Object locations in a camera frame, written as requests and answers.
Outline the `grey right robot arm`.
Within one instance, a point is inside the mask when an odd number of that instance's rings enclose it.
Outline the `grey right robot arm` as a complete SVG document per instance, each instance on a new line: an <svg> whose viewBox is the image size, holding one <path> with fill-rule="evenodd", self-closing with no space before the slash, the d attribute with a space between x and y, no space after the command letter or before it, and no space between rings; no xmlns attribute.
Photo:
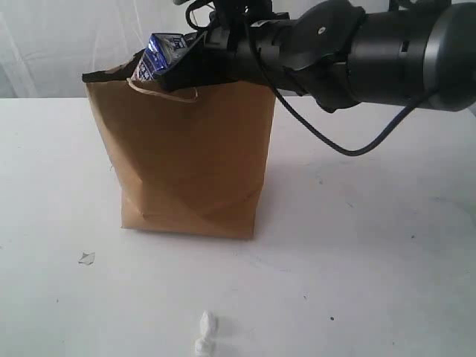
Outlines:
<svg viewBox="0 0 476 357"><path fill-rule="evenodd" d="M323 1L297 19L270 1L215 1L210 23L155 78L166 91L246 81L309 95L327 112L359 103L426 109L475 102L475 4L393 1L367 13Z"/></svg>

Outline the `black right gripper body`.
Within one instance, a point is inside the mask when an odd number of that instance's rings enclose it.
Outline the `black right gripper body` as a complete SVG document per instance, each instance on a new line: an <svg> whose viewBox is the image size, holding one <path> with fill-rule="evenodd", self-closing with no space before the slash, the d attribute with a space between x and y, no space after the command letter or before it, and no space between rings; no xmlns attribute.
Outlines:
<svg viewBox="0 0 476 357"><path fill-rule="evenodd" d="M216 7L200 39L200 84L246 81L295 86L280 61L281 45L297 21L271 7Z"/></svg>

